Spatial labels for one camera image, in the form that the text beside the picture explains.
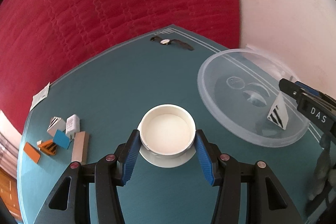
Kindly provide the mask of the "grey gloved right hand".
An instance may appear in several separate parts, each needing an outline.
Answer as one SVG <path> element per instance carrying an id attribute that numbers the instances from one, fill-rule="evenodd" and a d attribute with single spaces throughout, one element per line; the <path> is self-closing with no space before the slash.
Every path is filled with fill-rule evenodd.
<path id="1" fill-rule="evenodd" d="M 309 194 L 307 196 L 309 201 L 313 201 L 322 193 L 326 182 L 335 189 L 335 168 L 331 167 L 330 158 L 331 137 L 327 134 L 323 134 L 319 144 L 323 148 L 323 151 L 317 160 L 313 173 Z"/>

